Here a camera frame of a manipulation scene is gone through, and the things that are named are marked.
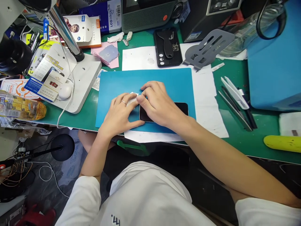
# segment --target red object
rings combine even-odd
[[[228,21],[229,17],[221,24],[221,26],[224,26],[226,24],[226,22]],[[239,24],[242,21],[244,21],[244,17],[243,17],[243,15],[241,13],[241,10],[239,9],[232,16],[232,19],[229,21],[228,25]]]
[[[18,222],[17,226],[24,226],[32,223],[36,226],[51,226],[55,219],[55,210],[49,210],[45,215],[39,214],[39,211],[35,211],[37,204],[33,205],[27,214]]]

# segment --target glass jar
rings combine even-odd
[[[264,32],[284,12],[281,4],[268,5],[261,17],[260,28]],[[234,41],[224,48],[219,54],[223,57],[235,57],[245,50],[248,45],[258,37],[256,23],[259,12],[251,15],[240,24],[230,29],[230,33],[235,34]]]

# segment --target speaker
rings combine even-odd
[[[142,9],[138,6],[128,7],[126,1],[123,0],[122,4],[122,31],[125,34],[163,26],[171,18],[178,17],[183,8],[179,0]]]

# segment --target white t-shirt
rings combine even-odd
[[[185,186],[165,170],[135,162],[112,182],[110,197],[100,208],[100,185],[82,176],[73,187],[56,225],[188,226],[214,225],[192,205]],[[235,206],[239,225],[300,225],[301,209],[257,198]]]

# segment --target plastic bottle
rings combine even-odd
[[[281,4],[268,5],[265,8],[260,20],[261,31],[264,32],[283,12],[284,7]],[[235,39],[230,45],[228,45],[219,53],[221,56],[237,56],[243,50],[245,50],[256,37],[258,37],[258,34],[256,32],[256,22],[258,15],[259,12],[251,15],[243,22],[229,30],[230,33],[235,34]]]
[[[39,120],[46,115],[46,106],[40,101],[25,99],[0,90],[0,116],[22,120]]]

